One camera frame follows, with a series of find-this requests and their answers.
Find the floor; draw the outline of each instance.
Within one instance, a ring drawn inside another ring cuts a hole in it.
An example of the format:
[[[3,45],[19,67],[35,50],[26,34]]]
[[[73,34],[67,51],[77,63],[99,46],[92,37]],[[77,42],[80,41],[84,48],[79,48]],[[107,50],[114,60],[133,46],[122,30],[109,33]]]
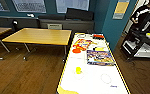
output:
[[[116,62],[132,94],[150,94],[150,61],[141,59],[128,62],[120,49],[124,37],[119,39],[113,51]]]
[[[150,94],[150,61],[126,61],[120,50],[122,36],[113,55],[132,94]],[[28,45],[36,47],[28,57],[23,44],[7,44],[10,53],[0,45],[0,94],[55,94],[64,67],[63,46]]]
[[[64,63],[63,46],[28,45],[33,51],[27,61],[23,44],[0,45],[0,94],[55,94]]]

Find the blue wall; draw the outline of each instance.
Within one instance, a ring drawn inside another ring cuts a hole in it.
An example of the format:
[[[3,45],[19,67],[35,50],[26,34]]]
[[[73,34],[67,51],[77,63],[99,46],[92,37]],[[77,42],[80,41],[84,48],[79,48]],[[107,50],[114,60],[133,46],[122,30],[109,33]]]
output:
[[[6,4],[7,4],[10,11],[6,11],[6,12],[0,11],[0,16],[27,17],[28,13],[26,13],[26,12],[17,12],[12,0],[5,0],[5,2],[6,2]],[[44,0],[44,2],[45,2],[45,6],[46,6],[46,13],[45,14],[57,14],[56,0]],[[95,3],[96,3],[96,0],[90,0],[89,11],[94,12]],[[35,15],[35,17],[37,17],[39,14],[42,14],[42,13],[33,13],[33,14]]]
[[[118,0],[97,0],[97,6],[95,8],[95,24],[97,26],[95,26],[95,31],[96,33],[104,34],[106,40],[110,42],[110,48],[112,51],[114,50],[123,32],[123,29],[130,17],[130,14],[133,11],[136,1],[137,0],[130,0],[129,6],[123,19],[117,20],[112,18]]]

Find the book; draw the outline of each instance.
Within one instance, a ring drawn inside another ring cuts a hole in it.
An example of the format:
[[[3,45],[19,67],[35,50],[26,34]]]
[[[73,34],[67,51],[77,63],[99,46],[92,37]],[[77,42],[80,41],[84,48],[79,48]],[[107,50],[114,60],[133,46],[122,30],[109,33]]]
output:
[[[82,51],[85,51],[85,50],[88,48],[88,46],[91,44],[91,42],[92,42],[91,40],[78,39],[78,40],[74,43],[73,47],[79,48],[79,49],[81,49]]]
[[[116,63],[109,51],[87,50],[87,64],[114,66]]]

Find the white table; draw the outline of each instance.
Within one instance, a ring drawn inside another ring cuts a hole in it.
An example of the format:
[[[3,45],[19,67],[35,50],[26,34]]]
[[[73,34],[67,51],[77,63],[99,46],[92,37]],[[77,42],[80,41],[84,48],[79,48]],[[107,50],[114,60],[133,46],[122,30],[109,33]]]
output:
[[[91,35],[75,34],[72,45],[78,39],[89,39],[96,44],[91,44],[88,49],[104,47],[109,50],[106,40],[92,39]],[[60,83],[57,88],[59,94],[128,94],[130,93],[118,66],[88,65],[86,51],[75,54],[73,46],[65,64]],[[76,74],[76,67],[80,67],[82,73]]]

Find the table leg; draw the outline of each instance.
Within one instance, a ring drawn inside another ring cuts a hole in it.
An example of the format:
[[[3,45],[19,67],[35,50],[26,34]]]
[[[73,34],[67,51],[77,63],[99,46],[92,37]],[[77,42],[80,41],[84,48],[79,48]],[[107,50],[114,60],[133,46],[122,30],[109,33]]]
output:
[[[24,45],[25,45],[25,47],[26,47],[26,49],[27,49],[28,52],[27,52],[27,54],[24,56],[23,59],[24,59],[25,61],[27,61],[26,57],[29,56],[33,50],[36,50],[36,49],[33,48],[32,50],[30,50],[30,49],[28,48],[28,46],[27,46],[26,43],[24,43]]]
[[[64,49],[65,49],[65,55],[66,55],[66,54],[67,54],[67,53],[66,53],[66,45],[64,46]]]
[[[26,47],[27,51],[28,51],[28,52],[30,52],[30,49],[28,48],[27,44],[26,44],[26,43],[24,43],[24,45],[25,45],[25,47]]]
[[[2,40],[0,39],[0,43],[3,45],[3,47],[6,49],[6,51],[9,53],[10,52],[10,50],[6,47],[6,45],[2,42]],[[3,60],[4,58],[4,56],[6,55],[7,53],[5,53],[2,57],[0,57],[0,60]]]
[[[0,43],[3,45],[3,47],[7,50],[7,52],[10,52],[10,50],[6,47],[6,45],[1,41],[0,39]]]

